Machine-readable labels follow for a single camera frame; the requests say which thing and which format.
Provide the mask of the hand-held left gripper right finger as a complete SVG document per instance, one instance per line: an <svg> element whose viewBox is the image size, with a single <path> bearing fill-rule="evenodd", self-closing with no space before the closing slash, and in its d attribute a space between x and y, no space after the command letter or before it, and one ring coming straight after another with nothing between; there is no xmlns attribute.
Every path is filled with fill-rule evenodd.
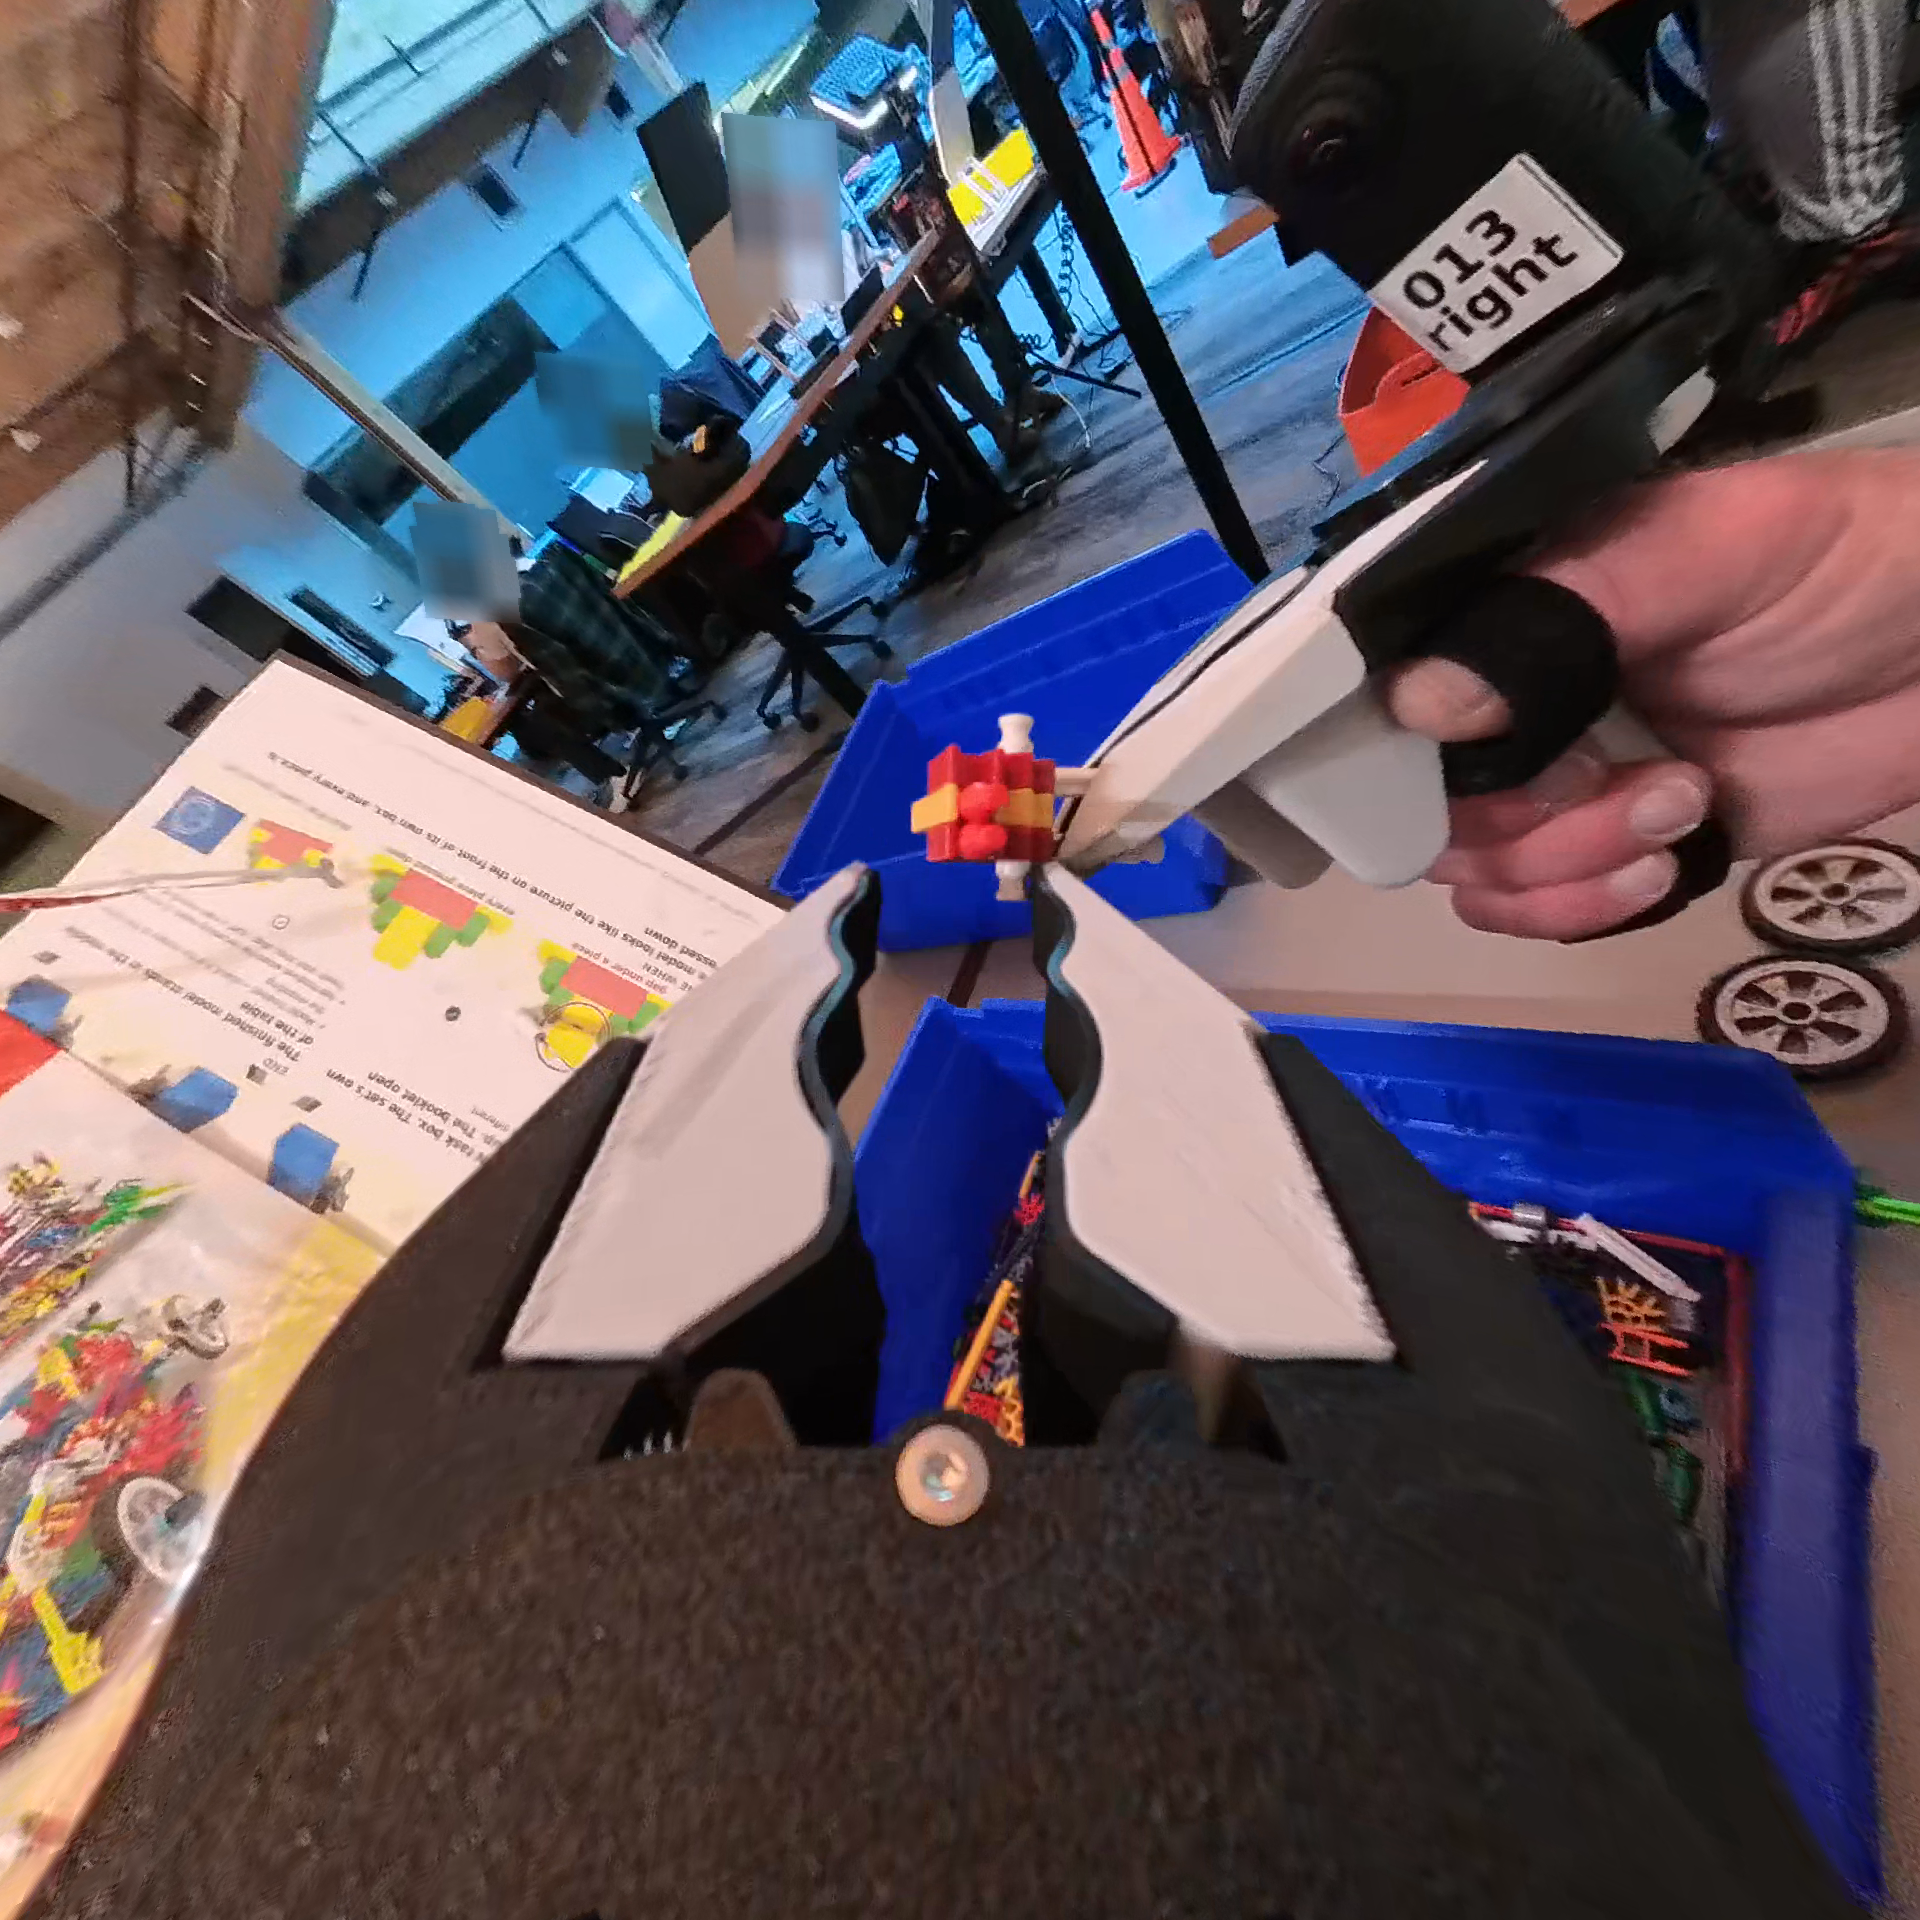
<svg viewBox="0 0 1920 1920"><path fill-rule="evenodd" d="M1393 1361L1262 1027L1066 868L1031 931L1064 1252L1240 1361Z"/></svg>

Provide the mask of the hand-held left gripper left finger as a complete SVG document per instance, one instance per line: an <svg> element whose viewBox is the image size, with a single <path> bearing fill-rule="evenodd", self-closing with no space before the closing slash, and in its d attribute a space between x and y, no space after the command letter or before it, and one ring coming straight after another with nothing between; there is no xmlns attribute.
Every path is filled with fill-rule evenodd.
<svg viewBox="0 0 1920 1920"><path fill-rule="evenodd" d="M878 911L878 873L847 867L657 1021L503 1361L691 1357L831 1252Z"/></svg>

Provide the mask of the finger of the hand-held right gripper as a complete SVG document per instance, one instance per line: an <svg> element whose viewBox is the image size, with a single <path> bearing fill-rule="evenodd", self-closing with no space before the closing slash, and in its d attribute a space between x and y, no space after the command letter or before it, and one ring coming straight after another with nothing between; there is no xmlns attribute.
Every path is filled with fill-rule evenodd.
<svg viewBox="0 0 1920 1920"><path fill-rule="evenodd" d="M1393 720L1336 600L1480 471L1255 591L1191 648L1094 754L1058 859L1096 873L1194 817L1255 873L1427 873L1450 839L1441 751Z"/></svg>

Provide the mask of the red yellow toy construction piece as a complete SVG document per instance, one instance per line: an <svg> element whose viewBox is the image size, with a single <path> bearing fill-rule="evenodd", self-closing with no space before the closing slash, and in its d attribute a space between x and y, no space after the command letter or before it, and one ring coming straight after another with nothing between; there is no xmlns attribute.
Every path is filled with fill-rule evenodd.
<svg viewBox="0 0 1920 1920"><path fill-rule="evenodd" d="M926 794L911 809L928 864L993 873L995 896L1019 904L1034 873L1062 845L1058 767L1036 751L1036 720L1008 712L985 753L946 748L928 764Z"/></svg>

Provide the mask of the person's right hand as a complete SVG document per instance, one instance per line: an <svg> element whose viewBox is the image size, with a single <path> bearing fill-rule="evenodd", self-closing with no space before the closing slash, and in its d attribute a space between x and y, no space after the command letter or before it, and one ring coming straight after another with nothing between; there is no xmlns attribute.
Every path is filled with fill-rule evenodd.
<svg viewBox="0 0 1920 1920"><path fill-rule="evenodd" d="M1430 880L1457 916L1578 945L1676 898L1716 818L1776 858L1916 807L1919 448L1791 450L1626 495L1527 573L1615 632L1626 706L1663 741L1583 738L1520 792L1455 801Z"/></svg>

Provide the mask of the black metal pole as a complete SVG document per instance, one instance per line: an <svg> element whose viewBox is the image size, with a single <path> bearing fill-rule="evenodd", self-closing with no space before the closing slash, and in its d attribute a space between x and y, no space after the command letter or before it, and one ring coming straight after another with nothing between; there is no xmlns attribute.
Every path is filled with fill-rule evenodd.
<svg viewBox="0 0 1920 1920"><path fill-rule="evenodd" d="M1126 244L1106 197L1062 100L1052 84L1041 48L1018 3L969 3L983 40L990 44L1026 132L1034 138L1047 179L1096 280L1110 301L1126 344L1134 349L1145 391L1159 409L1169 436L1199 495L1215 535L1232 562L1262 583L1271 567L1232 482L1211 432L1199 408L1161 316L1148 295L1134 257Z"/></svg>

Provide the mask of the white instruction sheet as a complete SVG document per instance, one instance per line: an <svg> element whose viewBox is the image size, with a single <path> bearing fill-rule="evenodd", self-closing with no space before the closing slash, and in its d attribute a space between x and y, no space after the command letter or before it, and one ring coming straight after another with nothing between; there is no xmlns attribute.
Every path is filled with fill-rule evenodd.
<svg viewBox="0 0 1920 1920"><path fill-rule="evenodd" d="M391 1252L782 912L273 664L4 932L4 1015Z"/></svg>

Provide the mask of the pile of colourful toy pieces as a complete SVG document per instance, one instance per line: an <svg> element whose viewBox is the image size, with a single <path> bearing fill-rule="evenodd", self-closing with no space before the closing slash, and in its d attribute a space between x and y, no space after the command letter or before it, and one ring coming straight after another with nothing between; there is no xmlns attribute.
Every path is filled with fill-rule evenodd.
<svg viewBox="0 0 1920 1920"><path fill-rule="evenodd" d="M1025 1443L1023 1313L1047 1212L1047 1155L1025 1165L985 1281L951 1348L944 1410ZM1468 1212L1529 1274L1576 1344L1622 1395L1690 1564L1726 1603L1745 1475L1745 1295L1739 1258L1691 1240L1624 1233L1543 1205Z"/></svg>

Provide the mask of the colourful toy package bag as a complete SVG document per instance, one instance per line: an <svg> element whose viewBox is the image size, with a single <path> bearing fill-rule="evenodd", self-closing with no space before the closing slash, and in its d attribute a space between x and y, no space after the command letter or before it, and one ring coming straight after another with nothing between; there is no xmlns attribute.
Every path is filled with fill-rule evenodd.
<svg viewBox="0 0 1920 1920"><path fill-rule="evenodd" d="M384 1258L4 1017L4 1916L104 1787L234 1487Z"/></svg>

